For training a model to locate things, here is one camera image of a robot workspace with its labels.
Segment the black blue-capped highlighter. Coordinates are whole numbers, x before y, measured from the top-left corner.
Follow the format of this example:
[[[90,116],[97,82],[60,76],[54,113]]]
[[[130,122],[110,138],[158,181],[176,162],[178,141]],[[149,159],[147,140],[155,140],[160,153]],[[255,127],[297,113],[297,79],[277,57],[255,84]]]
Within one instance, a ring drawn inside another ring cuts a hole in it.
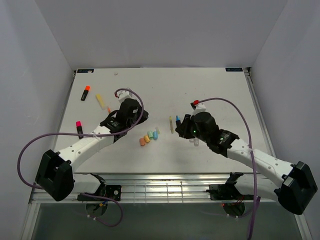
[[[180,120],[180,117],[178,115],[176,115],[175,123],[176,123],[177,126],[179,126],[181,124],[181,120]]]

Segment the thin yellow highlighter pen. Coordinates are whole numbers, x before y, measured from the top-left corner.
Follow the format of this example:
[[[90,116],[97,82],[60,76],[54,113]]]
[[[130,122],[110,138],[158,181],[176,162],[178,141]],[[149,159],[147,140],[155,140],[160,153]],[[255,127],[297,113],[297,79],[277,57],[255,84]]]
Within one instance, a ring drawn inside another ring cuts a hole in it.
[[[174,126],[173,126],[173,119],[172,116],[169,116],[169,126],[171,134],[174,134]]]

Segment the pastel blue cap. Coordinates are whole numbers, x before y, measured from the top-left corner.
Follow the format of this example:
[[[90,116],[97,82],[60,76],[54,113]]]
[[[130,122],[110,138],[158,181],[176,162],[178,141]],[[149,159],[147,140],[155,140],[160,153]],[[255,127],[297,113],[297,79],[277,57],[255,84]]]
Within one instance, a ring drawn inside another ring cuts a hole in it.
[[[152,136],[153,136],[153,140],[157,140],[158,139],[158,132],[157,131],[154,131],[152,133]]]

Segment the pastel green cap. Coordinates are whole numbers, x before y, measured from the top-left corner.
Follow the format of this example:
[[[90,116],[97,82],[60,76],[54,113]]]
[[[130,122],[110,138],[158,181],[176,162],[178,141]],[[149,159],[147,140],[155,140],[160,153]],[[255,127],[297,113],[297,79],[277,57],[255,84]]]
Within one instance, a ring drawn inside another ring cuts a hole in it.
[[[147,132],[147,135],[148,135],[149,139],[153,139],[153,137],[154,137],[152,130],[149,130],[149,131]]]

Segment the pale yellow highlighter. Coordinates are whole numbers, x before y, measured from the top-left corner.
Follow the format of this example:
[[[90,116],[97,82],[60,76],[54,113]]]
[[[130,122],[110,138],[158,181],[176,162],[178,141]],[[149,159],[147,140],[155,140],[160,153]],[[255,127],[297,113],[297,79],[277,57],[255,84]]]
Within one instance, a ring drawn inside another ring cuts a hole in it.
[[[104,102],[102,96],[101,96],[99,93],[97,93],[97,94],[95,95],[95,97],[96,97],[96,99],[97,99],[97,101],[98,101],[101,109],[102,109],[102,110],[105,110],[105,109],[106,109],[106,105],[105,105],[105,102]]]

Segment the coral orange cap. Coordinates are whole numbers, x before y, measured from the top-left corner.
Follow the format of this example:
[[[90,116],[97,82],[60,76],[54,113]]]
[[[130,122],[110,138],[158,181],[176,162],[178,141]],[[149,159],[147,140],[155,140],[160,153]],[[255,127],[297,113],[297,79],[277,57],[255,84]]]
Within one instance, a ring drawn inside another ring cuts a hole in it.
[[[144,138],[140,138],[139,139],[139,144],[140,144],[141,147],[145,146],[146,145],[145,139]]]

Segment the black orange-capped highlighter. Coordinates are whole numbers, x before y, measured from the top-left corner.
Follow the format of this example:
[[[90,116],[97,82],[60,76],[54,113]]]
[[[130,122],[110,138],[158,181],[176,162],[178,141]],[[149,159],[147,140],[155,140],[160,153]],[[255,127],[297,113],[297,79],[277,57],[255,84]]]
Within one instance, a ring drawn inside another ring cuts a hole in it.
[[[80,98],[81,101],[85,101],[85,100],[86,100],[87,95],[88,95],[90,89],[91,89],[91,87],[90,87],[89,85],[87,85],[87,86],[84,88],[84,91],[83,91],[83,93],[82,93],[82,95],[81,95],[81,98]]]

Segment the orange-capped clear highlighter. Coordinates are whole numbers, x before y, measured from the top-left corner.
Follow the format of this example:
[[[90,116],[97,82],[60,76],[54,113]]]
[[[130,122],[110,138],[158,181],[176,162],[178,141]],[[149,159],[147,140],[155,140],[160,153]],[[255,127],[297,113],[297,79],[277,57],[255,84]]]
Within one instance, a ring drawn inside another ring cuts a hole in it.
[[[189,140],[190,143],[193,143],[194,146],[199,146],[199,139],[193,138]]]

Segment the pastel orange cap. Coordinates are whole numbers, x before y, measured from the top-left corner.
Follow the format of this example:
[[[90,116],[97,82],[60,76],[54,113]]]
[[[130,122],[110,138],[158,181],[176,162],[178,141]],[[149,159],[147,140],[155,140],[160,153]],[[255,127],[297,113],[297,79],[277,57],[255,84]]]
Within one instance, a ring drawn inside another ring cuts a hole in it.
[[[148,135],[144,135],[143,138],[144,138],[144,140],[145,140],[146,143],[149,143],[149,142],[150,142],[150,138],[149,138]]]

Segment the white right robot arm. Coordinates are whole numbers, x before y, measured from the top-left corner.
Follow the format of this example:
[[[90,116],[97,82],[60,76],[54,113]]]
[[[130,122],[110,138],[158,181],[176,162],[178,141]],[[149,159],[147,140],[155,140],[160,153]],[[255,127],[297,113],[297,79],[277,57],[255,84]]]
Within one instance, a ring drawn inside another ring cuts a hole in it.
[[[206,111],[187,114],[176,122],[175,131],[184,139],[199,139],[214,153],[237,161],[262,174],[253,179],[242,172],[232,172],[224,184],[209,187],[212,200],[235,200],[257,195],[277,201],[287,211],[301,215],[318,190],[310,167],[277,159],[249,144],[235,133],[220,129]]]

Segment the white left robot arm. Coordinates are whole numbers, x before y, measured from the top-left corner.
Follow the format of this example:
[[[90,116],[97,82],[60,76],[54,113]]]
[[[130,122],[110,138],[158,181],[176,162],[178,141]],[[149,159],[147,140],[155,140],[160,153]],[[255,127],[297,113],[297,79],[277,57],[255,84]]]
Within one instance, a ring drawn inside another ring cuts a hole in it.
[[[40,161],[35,181],[55,201],[64,200],[71,193],[85,193],[95,200],[106,195],[106,182],[97,174],[77,174],[76,170],[100,150],[124,137],[126,129],[141,124],[149,117],[139,102],[125,99],[118,110],[111,112],[93,131],[57,152],[46,151]]]

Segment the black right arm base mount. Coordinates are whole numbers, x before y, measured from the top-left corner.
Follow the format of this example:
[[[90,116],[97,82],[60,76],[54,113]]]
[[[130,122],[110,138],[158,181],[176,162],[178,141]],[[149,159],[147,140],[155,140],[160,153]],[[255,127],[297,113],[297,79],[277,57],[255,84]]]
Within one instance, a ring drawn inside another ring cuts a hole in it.
[[[229,178],[223,184],[210,184],[205,191],[213,200],[253,200],[253,193],[240,191],[240,180],[246,175],[242,172],[231,172]]]

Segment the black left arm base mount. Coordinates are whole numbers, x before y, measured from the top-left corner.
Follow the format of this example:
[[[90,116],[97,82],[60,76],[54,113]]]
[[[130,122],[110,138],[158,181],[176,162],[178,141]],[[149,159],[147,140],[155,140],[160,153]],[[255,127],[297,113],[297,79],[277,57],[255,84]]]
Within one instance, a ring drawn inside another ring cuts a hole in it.
[[[101,184],[94,193],[81,193],[77,196],[78,201],[104,201],[103,198],[109,198],[116,201],[121,200],[122,186]]]

